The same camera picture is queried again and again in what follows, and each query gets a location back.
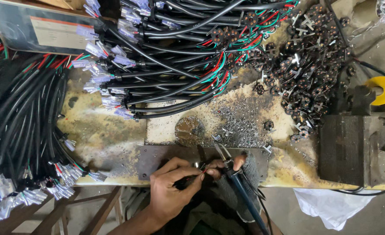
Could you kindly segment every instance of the plastic wrap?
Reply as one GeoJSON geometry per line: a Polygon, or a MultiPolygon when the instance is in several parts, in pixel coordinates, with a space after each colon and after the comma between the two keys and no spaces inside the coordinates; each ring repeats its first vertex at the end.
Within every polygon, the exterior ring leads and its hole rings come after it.
{"type": "Polygon", "coordinates": [[[347,219],[362,210],[374,196],[348,195],[332,190],[294,189],[301,211],[319,216],[327,229],[340,231],[347,219]]]}

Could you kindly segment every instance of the human hand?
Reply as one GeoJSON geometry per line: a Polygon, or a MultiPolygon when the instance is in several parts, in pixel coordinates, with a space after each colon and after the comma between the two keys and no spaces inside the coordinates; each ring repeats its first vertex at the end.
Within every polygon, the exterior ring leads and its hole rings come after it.
{"type": "MultiPolygon", "coordinates": [[[[233,158],[233,170],[238,171],[245,163],[247,155],[239,155],[233,158]]],[[[224,168],[224,163],[221,159],[213,160],[206,166],[206,173],[211,175],[213,179],[218,180],[221,177],[221,172],[218,168],[224,168]]]]}
{"type": "Polygon", "coordinates": [[[147,210],[159,220],[161,226],[177,216],[193,195],[201,189],[204,174],[190,167],[186,160],[174,157],[150,176],[150,204],[147,210]],[[196,175],[193,183],[184,190],[173,185],[185,176],[196,175]]]}

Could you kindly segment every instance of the wooden chair leg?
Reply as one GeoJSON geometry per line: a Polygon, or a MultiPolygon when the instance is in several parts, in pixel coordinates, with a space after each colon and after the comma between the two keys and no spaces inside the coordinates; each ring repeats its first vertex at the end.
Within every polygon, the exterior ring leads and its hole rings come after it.
{"type": "Polygon", "coordinates": [[[114,211],[116,212],[116,220],[119,225],[123,223],[122,209],[120,207],[120,198],[117,199],[114,205],[114,211]]]}
{"type": "Polygon", "coordinates": [[[116,201],[119,200],[121,192],[121,186],[116,186],[112,190],[110,196],[106,199],[100,210],[95,214],[94,218],[80,235],[96,235],[98,233],[101,226],[106,221],[108,214],[110,214],[110,211],[115,206],[116,201]]]}

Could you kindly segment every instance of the stained wooden workbench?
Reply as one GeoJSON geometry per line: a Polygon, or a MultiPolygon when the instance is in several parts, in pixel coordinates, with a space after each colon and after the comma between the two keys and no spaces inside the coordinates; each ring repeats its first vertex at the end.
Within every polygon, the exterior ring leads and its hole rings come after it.
{"type": "MultiPolygon", "coordinates": [[[[283,24],[267,42],[277,44],[287,40],[283,24]]],[[[152,120],[123,120],[100,107],[100,93],[89,94],[83,85],[90,74],[73,69],[68,82],[68,91],[62,113],[66,116],[58,121],[59,128],[69,133],[69,138],[76,141],[75,157],[85,161],[91,169],[99,169],[108,178],[104,183],[89,177],[81,178],[78,185],[127,185],[147,186],[148,181],[141,181],[137,174],[139,147],[145,142],[150,144],[173,144],[174,126],[182,117],[197,116],[205,125],[206,142],[211,142],[212,134],[220,132],[225,119],[219,110],[229,109],[235,118],[243,118],[255,123],[258,128],[258,145],[273,143],[273,151],[268,162],[267,180],[261,186],[304,187],[319,189],[355,189],[356,186],[339,184],[319,179],[316,173],[317,156],[316,138],[291,145],[289,136],[297,130],[291,116],[284,113],[280,106],[280,97],[273,97],[266,92],[257,95],[252,91],[255,81],[260,80],[260,73],[249,69],[240,69],[230,84],[230,91],[213,99],[208,104],[169,117],[152,120]],[[263,134],[263,123],[272,120],[276,131],[263,134]]],[[[385,189],[385,185],[374,189],[385,189]]]]}

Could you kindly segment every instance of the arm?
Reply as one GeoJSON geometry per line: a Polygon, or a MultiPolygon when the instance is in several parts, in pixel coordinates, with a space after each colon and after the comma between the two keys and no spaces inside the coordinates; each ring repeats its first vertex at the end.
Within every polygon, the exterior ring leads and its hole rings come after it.
{"type": "Polygon", "coordinates": [[[204,174],[189,166],[186,160],[172,158],[150,176],[150,204],[133,218],[113,229],[108,235],[147,235],[158,231],[177,216],[193,195],[201,189],[204,174]],[[178,190],[175,181],[196,175],[185,190],[178,190]]]}

